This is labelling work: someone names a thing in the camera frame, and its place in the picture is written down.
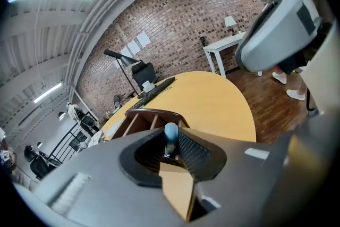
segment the desk lamp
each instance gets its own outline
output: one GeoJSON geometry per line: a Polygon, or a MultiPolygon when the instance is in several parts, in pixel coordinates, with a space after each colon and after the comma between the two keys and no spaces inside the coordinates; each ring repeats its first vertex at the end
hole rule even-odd
{"type": "Polygon", "coordinates": [[[231,27],[231,26],[235,26],[237,25],[236,21],[234,20],[234,18],[232,16],[228,16],[224,19],[224,22],[225,22],[225,26],[228,28],[228,27],[231,27]]]}
{"type": "MultiPolygon", "coordinates": [[[[128,68],[130,66],[132,66],[133,64],[135,63],[138,63],[139,61],[133,59],[133,58],[130,58],[130,57],[127,57],[127,56],[124,56],[122,54],[119,54],[119,53],[116,53],[116,52],[113,52],[113,51],[110,51],[108,49],[104,50],[104,54],[107,55],[107,56],[110,56],[110,57],[113,57],[113,58],[116,58],[117,62],[118,62],[118,59],[121,60],[123,66],[125,68],[128,68]]],[[[121,64],[118,62],[121,70],[123,71],[127,81],[129,82],[129,84],[131,85],[133,91],[136,93],[136,95],[138,95],[138,92],[136,91],[136,89],[134,88],[134,86],[132,85],[131,81],[129,80],[129,78],[127,77],[127,75],[125,74],[125,71],[124,69],[122,68],[121,64]]]]}

